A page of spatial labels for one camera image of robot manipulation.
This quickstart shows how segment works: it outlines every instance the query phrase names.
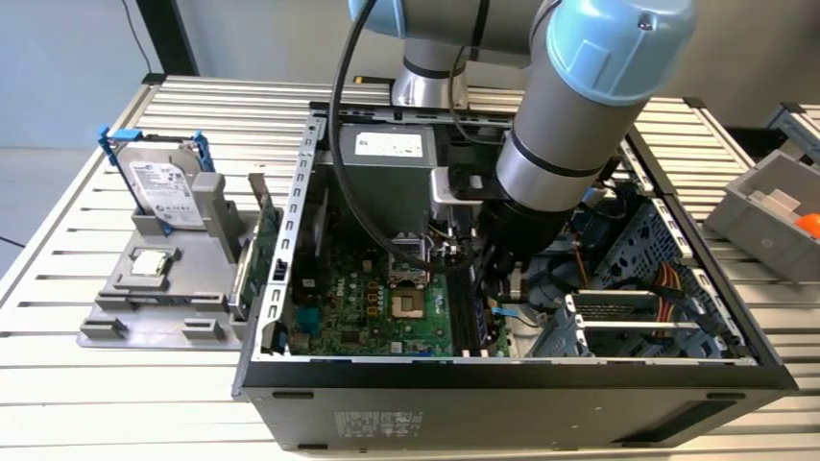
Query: hard drive label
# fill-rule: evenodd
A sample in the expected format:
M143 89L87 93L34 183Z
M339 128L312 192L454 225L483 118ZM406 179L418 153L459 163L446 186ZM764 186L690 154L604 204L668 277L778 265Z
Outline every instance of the hard drive label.
M131 171L154 215L171 226L202 226L203 217L184 172L172 163L132 161Z

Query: gray plastic bin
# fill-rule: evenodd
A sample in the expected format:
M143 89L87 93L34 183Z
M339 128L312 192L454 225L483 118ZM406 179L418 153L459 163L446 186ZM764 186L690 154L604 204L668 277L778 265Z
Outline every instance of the gray plastic bin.
M706 225L786 279L820 281L820 240L794 224L820 213L820 171L775 151L726 191ZM767 206L756 199L770 195Z

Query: floor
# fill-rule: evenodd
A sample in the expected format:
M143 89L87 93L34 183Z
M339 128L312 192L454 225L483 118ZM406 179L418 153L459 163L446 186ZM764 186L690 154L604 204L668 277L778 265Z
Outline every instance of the floor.
M0 237L26 245L92 151L0 148ZM0 240L0 278L19 253Z

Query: white label sticker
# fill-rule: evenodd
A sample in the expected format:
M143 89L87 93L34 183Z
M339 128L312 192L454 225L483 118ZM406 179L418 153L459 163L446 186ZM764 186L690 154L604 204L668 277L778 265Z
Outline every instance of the white label sticker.
M338 411L336 429L340 437L418 437L422 430L422 411Z
M152 161L132 161L130 166L154 215L171 226L202 226L203 217L182 169Z
M422 134L360 133L356 135L356 155L422 158Z

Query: label on power supply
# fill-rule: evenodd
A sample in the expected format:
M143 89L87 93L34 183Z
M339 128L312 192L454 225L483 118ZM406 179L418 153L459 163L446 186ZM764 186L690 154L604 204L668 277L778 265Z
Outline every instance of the label on power supply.
M422 158L422 134L360 133L355 153L358 156Z
M203 216L182 169L152 161L132 161L128 166L154 215L171 226L202 226Z

